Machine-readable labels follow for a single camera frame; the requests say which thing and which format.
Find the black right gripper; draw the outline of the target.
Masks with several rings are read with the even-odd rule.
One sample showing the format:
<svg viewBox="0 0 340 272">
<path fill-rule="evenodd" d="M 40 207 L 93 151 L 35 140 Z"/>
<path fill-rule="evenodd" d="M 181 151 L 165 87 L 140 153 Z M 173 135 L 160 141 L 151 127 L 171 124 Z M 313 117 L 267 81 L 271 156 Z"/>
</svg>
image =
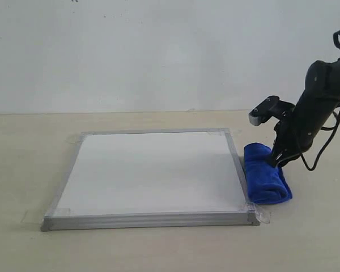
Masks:
<svg viewBox="0 0 340 272">
<path fill-rule="evenodd" d="M 274 127 L 276 139 L 267 158 L 267 163 L 274 168 L 282 168 L 301 157 L 310 149 L 317 134 L 314 126 L 302 128 L 305 120 L 293 118 L 294 107 L 289 102 L 277 101 L 269 109 L 270 115 L 279 120 Z"/>
</svg>

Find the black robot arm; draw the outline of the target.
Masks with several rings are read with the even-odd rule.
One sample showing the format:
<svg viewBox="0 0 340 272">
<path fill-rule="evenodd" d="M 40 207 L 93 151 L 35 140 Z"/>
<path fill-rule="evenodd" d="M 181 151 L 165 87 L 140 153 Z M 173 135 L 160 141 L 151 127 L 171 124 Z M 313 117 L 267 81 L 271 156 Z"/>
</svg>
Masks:
<svg viewBox="0 0 340 272">
<path fill-rule="evenodd" d="M 268 163 L 283 166 L 308 151 L 317 133 L 340 106 L 340 60 L 314 62 L 305 77 L 305 90 L 288 117 L 275 126 Z"/>
</svg>

